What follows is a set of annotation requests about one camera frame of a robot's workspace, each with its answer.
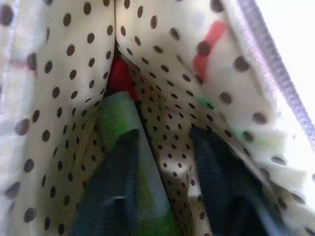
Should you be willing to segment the green tube with red cap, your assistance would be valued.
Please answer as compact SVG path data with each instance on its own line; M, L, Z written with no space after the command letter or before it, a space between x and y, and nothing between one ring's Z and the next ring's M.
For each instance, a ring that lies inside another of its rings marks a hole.
M129 93L122 91L105 98L97 122L107 152L120 135L133 129L139 131L135 236L180 236L138 107Z

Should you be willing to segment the grey checked fabric pouch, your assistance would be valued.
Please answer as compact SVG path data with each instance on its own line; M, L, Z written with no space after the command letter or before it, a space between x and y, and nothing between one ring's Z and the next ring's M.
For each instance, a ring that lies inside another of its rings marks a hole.
M114 57L180 236L213 236L193 127L244 162L287 236L315 236L315 125L255 0L0 0L0 236L72 236L108 155Z

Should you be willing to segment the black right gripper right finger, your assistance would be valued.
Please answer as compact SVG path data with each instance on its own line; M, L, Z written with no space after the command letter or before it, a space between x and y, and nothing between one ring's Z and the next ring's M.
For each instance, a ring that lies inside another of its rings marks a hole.
M287 236L277 207L229 145L198 127L190 136L213 236Z

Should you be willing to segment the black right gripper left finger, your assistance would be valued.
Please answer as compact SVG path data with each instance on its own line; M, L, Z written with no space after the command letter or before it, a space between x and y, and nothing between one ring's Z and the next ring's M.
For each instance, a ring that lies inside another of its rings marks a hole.
M89 178L72 236L135 236L139 131L119 136Z

